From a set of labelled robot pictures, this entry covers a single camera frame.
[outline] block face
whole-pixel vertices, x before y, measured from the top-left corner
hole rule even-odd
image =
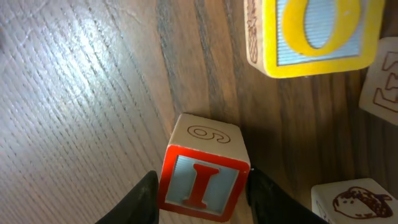
[[[203,173],[199,168],[212,173]],[[250,165],[243,161],[170,145],[160,177],[159,208],[226,222],[249,171]]]
[[[398,125],[398,37],[380,40],[370,66],[359,107]]]
[[[250,164],[241,130],[233,124],[181,114],[169,145],[183,146]]]
[[[167,192],[166,202],[185,207],[183,200],[191,194],[196,170],[194,164],[203,164],[219,169],[219,173],[212,175],[208,183],[203,203],[207,204],[206,212],[221,215],[234,186],[239,171],[217,164],[200,161],[185,156],[178,156],[173,176]]]
[[[383,9],[384,0],[245,1],[248,61],[274,78],[367,67],[376,54]],[[262,54],[257,63],[254,33]]]
[[[328,223],[397,223],[398,201],[372,179],[314,186],[312,211]]]

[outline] wood grain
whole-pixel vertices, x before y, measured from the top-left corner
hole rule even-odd
[[[388,0],[381,36],[397,22]],[[183,112],[242,127],[252,163],[306,207],[313,185],[360,177],[398,197],[398,128],[358,108],[366,70],[262,75],[241,1],[2,0],[0,49],[1,223],[94,223],[160,173]],[[242,195],[230,223],[251,222]]]

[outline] wooden block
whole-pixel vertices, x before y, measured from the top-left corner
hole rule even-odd
[[[274,78],[367,67],[383,9],[384,0],[244,0],[248,61]]]
[[[226,222],[249,171],[248,153],[237,126],[182,114],[163,163],[159,208]]]
[[[368,70],[359,107],[398,125],[398,37],[380,40]]]
[[[333,224],[398,223],[398,201],[372,179],[314,186],[312,211]]]

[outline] red-bordered block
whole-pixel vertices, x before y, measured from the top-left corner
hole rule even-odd
[[[238,127],[183,114],[164,159],[159,208],[226,222],[249,171]]]

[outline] alphabet block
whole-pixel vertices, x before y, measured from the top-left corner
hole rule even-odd
[[[398,37],[380,40],[370,66],[359,107],[398,125]]]
[[[249,171],[249,157],[237,126],[182,114],[163,163],[159,208],[226,222]]]
[[[398,223],[398,201],[372,179],[314,186],[312,211],[330,224]]]
[[[248,61],[274,78],[367,67],[383,9],[384,0],[244,0]]]

